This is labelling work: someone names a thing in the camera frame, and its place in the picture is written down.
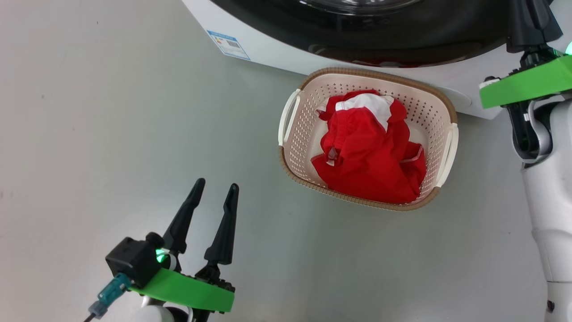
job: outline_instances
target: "connector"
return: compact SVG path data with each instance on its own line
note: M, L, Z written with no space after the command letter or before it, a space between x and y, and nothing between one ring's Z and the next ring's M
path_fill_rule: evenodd
M131 280L129 277L123 273L117 274L97 295L97 301L95 301L88 309L89 313L93 314L96 319L101 319L111 304L122 296L130 287Z

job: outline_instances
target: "red cloth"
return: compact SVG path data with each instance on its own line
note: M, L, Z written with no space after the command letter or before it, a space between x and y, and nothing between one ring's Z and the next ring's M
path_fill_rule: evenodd
M405 107L387 96L387 130L371 108L336 111L336 103L364 93L379 95L358 91L328 100L320 114L328 122L321 140L324 153L312 158L312 164L329 189L378 202L412 202L419 196L426 165L423 147L409 142Z

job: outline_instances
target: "washing machine door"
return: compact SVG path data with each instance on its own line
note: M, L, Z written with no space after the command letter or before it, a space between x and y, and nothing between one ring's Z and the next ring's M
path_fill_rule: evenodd
M211 0L320 56L383 67L465 60L506 40L508 0Z

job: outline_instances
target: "barcode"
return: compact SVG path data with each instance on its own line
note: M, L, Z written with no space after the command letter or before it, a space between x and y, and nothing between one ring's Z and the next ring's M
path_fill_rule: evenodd
M234 48L240 48L240 45L237 42L227 40L227 43Z

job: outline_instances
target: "cable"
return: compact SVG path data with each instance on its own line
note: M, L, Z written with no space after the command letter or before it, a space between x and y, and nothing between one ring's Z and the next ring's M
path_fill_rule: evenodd
M84 320L84 322L90 322L91 320L93 320L93 318L94 318L95 316L96 316L96 315L93 314L93 313L90 314L90 315L88 316L88 318Z

